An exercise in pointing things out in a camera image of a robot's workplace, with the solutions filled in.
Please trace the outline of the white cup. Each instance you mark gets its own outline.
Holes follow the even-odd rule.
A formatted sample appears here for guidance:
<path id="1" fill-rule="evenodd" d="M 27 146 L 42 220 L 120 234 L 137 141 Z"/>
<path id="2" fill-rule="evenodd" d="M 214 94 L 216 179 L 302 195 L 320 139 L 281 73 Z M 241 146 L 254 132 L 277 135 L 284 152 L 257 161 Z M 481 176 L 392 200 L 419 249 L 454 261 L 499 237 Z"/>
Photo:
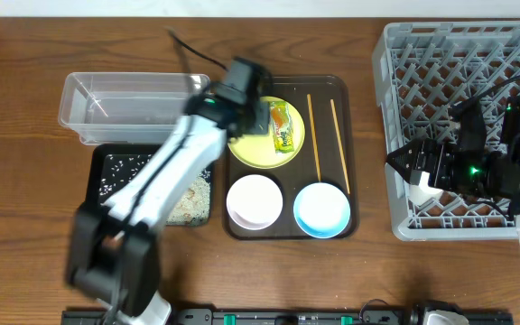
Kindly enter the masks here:
<path id="1" fill-rule="evenodd" d="M 409 185 L 409 200 L 417 206 L 421 206 L 431 199 L 438 200 L 443 190 L 429 186 L 430 174 L 428 172 L 413 171 L 412 183 Z"/>

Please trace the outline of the green snack wrapper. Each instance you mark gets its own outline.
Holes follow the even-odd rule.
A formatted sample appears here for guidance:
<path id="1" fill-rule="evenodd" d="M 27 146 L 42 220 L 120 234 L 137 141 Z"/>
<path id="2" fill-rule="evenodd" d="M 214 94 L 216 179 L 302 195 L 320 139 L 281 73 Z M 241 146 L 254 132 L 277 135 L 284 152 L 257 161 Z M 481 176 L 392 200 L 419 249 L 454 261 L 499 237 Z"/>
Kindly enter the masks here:
<path id="1" fill-rule="evenodd" d="M 293 121 L 288 103 L 272 101 L 269 103 L 274 149 L 277 153 L 290 153 L 294 150 Z"/>

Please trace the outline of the white bowl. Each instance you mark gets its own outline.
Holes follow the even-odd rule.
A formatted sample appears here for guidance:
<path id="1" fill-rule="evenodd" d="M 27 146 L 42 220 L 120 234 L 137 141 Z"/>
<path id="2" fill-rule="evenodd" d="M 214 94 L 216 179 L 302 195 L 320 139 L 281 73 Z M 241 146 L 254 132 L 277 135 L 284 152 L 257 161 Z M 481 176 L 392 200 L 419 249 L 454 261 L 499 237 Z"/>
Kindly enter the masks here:
<path id="1" fill-rule="evenodd" d="M 227 192 L 227 213 L 246 230 L 257 231 L 271 226 L 283 210 L 283 194 L 270 178 L 250 174 L 235 181 Z"/>

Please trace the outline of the leftover rice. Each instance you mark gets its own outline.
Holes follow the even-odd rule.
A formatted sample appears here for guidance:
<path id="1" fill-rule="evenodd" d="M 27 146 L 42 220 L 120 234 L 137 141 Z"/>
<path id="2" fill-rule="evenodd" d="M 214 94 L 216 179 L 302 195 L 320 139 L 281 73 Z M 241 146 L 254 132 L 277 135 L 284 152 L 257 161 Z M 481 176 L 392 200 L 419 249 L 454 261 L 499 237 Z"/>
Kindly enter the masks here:
<path id="1" fill-rule="evenodd" d="M 167 219 L 168 226 L 199 226 L 208 222 L 211 171 L 204 170 L 184 192 Z"/>

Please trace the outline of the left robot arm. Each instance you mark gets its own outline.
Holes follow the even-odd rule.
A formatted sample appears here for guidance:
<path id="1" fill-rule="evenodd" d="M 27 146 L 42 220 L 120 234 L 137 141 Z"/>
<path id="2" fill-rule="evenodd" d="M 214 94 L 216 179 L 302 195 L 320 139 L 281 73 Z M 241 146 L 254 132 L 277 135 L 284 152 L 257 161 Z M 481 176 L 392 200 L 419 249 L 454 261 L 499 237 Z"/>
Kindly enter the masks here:
<path id="1" fill-rule="evenodd" d="M 221 81 L 186 102 L 173 133 L 150 161 L 102 205 L 75 211 L 66 283 L 103 302 L 102 324 L 164 324 L 172 307 L 161 296 L 159 236 L 181 196 L 231 139 L 264 135 L 273 86 L 264 66 L 235 57 Z"/>

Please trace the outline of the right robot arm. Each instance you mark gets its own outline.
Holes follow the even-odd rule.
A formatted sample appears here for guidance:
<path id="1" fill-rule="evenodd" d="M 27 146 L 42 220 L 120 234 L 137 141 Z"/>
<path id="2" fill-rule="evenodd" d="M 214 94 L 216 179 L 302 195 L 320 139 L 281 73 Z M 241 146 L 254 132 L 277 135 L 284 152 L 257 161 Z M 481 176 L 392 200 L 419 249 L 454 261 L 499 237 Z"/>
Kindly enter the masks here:
<path id="1" fill-rule="evenodd" d="M 411 185 L 473 197 L 492 209 L 499 208 L 498 199 L 508 199 L 504 215 L 515 222 L 520 245 L 520 96 L 506 102 L 500 135 L 505 152 L 487 150 L 477 98 L 452 105 L 450 118 L 460 123 L 456 143 L 414 139 L 389 153 L 387 164 Z"/>

